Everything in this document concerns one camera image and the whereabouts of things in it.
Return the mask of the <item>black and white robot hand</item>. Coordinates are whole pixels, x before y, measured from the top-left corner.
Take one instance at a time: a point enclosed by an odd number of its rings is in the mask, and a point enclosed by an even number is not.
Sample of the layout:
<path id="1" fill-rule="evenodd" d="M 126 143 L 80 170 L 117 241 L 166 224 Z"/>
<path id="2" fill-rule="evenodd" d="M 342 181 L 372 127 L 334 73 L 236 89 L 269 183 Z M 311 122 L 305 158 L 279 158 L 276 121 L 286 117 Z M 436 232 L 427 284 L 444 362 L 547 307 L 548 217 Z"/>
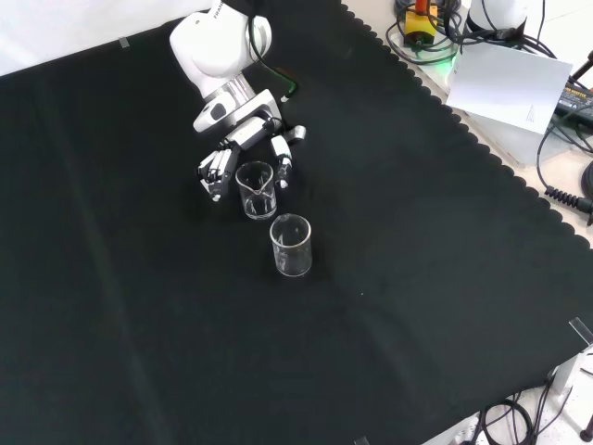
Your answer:
<path id="1" fill-rule="evenodd" d="M 286 189 L 293 170 L 291 146 L 304 141 L 306 135 L 307 129 L 302 125 L 286 128 L 280 118 L 250 117 L 228 133 L 217 149 L 200 162 L 196 176 L 209 197 L 218 202 L 227 194 L 241 153 L 261 140 L 269 139 L 277 160 L 274 180 L 281 189 Z"/>

